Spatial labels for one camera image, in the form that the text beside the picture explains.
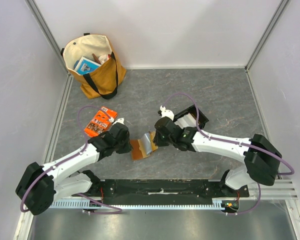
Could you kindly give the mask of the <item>aluminium frame rail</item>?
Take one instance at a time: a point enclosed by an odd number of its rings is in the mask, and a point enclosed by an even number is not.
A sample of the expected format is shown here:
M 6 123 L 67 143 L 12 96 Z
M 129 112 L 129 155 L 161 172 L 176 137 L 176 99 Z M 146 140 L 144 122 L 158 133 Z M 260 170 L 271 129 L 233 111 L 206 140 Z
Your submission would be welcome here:
M 207 179 L 103 179 L 95 190 L 94 197 L 105 195 L 106 199 L 137 195 L 177 195 L 179 197 L 193 197 L 198 195 L 204 199 L 257 198 L 261 193 L 262 200 L 296 200 L 297 193 L 291 181 L 279 179 L 272 186 L 251 183 L 238 190 L 233 190 L 219 181 Z

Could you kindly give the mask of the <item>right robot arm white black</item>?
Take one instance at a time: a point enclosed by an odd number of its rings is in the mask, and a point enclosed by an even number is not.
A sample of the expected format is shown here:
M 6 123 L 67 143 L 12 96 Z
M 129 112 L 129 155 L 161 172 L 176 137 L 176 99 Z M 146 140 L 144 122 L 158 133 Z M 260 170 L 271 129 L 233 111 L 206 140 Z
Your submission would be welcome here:
M 226 170 L 218 183 L 219 191 L 225 197 L 251 183 L 264 186 L 275 183 L 281 154 L 263 135 L 228 137 L 222 141 L 221 136 L 198 131 L 196 127 L 180 127 L 166 116 L 160 118 L 154 127 L 153 142 L 158 147 L 172 145 L 180 151 L 212 153 L 242 162 L 242 166 Z

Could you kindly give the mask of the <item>white card stack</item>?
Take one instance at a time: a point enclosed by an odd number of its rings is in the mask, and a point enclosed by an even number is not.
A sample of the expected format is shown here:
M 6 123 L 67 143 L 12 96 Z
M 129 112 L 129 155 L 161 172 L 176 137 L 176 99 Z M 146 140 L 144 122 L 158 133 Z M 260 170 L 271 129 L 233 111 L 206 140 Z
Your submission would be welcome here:
M 197 126 L 196 119 L 190 114 L 186 114 L 175 121 L 175 124 L 180 128 L 192 127 L 195 128 Z

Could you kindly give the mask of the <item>brown item in bag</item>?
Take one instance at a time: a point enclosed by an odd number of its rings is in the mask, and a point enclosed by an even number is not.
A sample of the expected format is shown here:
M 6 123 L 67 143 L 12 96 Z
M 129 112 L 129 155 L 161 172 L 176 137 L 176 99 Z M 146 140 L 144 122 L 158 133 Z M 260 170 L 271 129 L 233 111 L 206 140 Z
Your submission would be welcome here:
M 101 64 L 99 58 L 94 53 L 92 54 L 92 57 L 96 63 Z

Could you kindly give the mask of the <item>brown leather card holder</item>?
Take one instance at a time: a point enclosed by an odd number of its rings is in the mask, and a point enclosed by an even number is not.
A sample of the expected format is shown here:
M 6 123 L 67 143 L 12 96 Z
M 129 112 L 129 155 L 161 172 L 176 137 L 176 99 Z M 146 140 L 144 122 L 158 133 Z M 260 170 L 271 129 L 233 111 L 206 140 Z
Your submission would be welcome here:
M 158 146 L 154 143 L 155 131 L 146 132 L 140 139 L 131 139 L 132 146 L 131 158 L 133 161 L 148 158 L 154 153 Z

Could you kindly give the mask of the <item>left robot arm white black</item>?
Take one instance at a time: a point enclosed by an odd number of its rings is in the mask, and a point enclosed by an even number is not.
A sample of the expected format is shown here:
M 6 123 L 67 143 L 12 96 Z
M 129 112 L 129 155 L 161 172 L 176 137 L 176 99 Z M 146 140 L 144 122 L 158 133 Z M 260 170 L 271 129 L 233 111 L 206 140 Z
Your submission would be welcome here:
M 36 216 L 53 202 L 72 195 L 100 196 L 101 180 L 90 170 L 79 170 L 113 153 L 125 154 L 132 149 L 129 129 L 120 118 L 110 130 L 90 138 L 68 155 L 44 165 L 29 164 L 15 190 L 21 199 L 20 210 Z

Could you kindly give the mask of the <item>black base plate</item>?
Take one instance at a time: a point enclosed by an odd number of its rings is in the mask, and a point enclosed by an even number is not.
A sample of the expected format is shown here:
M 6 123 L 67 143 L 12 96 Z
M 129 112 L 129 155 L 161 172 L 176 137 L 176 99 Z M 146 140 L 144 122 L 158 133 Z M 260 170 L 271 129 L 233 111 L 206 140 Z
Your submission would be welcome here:
M 213 198 L 248 198 L 248 186 L 221 188 L 207 179 L 106 179 L 84 193 L 107 205 L 210 205 Z

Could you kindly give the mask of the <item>blue book in bag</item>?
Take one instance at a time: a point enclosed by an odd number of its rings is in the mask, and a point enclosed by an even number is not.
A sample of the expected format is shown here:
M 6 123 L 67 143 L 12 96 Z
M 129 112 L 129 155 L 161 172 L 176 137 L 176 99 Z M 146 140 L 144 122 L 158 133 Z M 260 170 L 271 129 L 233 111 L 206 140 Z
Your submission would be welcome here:
M 99 68 L 101 65 L 97 62 L 94 62 L 84 56 L 77 60 L 74 64 L 74 71 L 79 75 L 89 74 Z

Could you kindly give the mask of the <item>orange booklet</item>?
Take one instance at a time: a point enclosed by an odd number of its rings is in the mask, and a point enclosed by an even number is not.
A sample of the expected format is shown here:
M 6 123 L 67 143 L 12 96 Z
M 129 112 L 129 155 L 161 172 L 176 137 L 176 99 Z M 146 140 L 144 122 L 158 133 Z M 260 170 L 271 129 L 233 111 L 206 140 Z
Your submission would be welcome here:
M 105 132 L 112 125 L 117 116 L 118 113 L 116 111 L 102 106 L 85 127 L 84 132 L 91 138 L 96 137 Z

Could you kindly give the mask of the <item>black card box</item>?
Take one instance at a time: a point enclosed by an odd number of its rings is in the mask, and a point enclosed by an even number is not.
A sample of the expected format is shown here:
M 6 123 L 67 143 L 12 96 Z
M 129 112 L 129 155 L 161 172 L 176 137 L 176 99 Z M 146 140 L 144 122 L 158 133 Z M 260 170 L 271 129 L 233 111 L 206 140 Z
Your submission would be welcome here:
M 185 110 L 174 115 L 173 122 L 181 128 L 185 127 L 196 127 L 196 119 L 197 119 L 197 110 L 195 105 L 191 105 Z M 206 123 L 209 122 L 209 119 L 198 110 L 198 126 L 200 129 L 203 129 Z

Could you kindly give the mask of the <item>mustard canvas tote bag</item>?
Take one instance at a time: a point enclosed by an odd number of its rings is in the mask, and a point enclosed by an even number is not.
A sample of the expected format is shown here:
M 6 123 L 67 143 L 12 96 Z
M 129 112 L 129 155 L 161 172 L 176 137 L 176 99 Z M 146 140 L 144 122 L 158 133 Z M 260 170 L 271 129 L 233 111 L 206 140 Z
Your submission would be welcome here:
M 80 89 L 88 99 L 102 97 L 109 100 L 116 96 L 127 70 L 106 35 L 85 33 L 67 43 L 60 54 L 68 72 L 80 82 Z M 82 57 L 94 61 L 94 57 L 101 56 L 108 59 L 95 70 L 87 73 L 75 70 Z

